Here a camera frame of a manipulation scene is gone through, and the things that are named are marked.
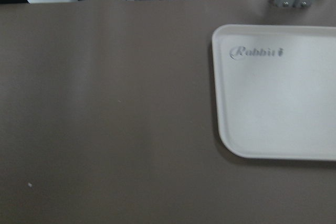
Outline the cream rectangular tray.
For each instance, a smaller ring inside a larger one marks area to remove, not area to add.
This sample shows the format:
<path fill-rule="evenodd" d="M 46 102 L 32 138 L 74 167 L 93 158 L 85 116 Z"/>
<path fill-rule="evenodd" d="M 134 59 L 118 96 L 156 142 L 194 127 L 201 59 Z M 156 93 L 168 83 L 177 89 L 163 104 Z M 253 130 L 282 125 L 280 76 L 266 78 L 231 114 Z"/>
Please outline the cream rectangular tray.
<path fill-rule="evenodd" d="M 335 161 L 335 28 L 223 25 L 212 51 L 218 131 L 228 150 Z"/>

